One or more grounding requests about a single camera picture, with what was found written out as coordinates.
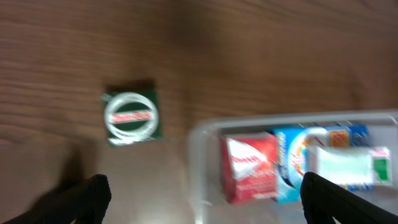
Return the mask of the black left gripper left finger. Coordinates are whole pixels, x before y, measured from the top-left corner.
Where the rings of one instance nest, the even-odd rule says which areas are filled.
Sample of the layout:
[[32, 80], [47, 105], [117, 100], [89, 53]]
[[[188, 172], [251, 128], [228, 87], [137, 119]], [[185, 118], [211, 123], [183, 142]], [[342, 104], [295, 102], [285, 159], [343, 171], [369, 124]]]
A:
[[96, 174], [5, 224], [101, 224], [110, 201], [107, 176]]

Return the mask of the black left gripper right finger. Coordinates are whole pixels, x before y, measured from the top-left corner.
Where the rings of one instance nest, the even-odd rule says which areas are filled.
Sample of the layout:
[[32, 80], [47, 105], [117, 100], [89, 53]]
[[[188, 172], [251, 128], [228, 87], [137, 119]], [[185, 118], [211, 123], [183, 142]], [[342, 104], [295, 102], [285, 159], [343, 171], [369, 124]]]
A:
[[300, 188], [303, 214], [308, 224], [393, 224], [394, 215], [346, 189], [307, 172]]

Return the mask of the white green Panadol box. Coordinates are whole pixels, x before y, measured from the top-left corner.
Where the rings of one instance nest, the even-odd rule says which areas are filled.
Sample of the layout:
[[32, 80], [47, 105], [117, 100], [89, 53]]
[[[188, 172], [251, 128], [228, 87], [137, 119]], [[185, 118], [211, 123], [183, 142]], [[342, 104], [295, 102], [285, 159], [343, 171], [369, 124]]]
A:
[[387, 147], [321, 147], [307, 152], [307, 170], [348, 190], [391, 186], [391, 152]]

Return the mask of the blue Koolfever box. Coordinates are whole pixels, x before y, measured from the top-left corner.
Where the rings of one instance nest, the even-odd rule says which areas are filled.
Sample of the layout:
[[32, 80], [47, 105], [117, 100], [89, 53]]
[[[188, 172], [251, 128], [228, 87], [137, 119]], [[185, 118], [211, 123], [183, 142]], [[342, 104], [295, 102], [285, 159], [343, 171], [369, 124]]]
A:
[[274, 128], [277, 138], [278, 203], [300, 200], [300, 187], [307, 168], [310, 146], [351, 147], [369, 146], [368, 128], [363, 125], [312, 126]]

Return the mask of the red Panadol box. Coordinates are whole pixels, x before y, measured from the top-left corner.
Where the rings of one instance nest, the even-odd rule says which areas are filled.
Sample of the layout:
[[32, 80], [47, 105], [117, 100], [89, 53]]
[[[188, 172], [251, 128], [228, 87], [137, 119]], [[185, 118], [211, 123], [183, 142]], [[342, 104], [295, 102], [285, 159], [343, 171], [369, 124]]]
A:
[[277, 195], [277, 140], [269, 133], [227, 135], [221, 140], [223, 193], [229, 203]]

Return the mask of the green Zam-Buk box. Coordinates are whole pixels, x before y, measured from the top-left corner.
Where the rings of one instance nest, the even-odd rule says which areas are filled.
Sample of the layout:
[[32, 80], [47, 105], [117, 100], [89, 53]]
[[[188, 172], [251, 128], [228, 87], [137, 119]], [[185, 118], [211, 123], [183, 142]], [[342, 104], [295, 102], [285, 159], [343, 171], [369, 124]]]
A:
[[127, 146], [162, 137], [153, 79], [108, 85], [102, 94], [103, 121], [110, 146]]

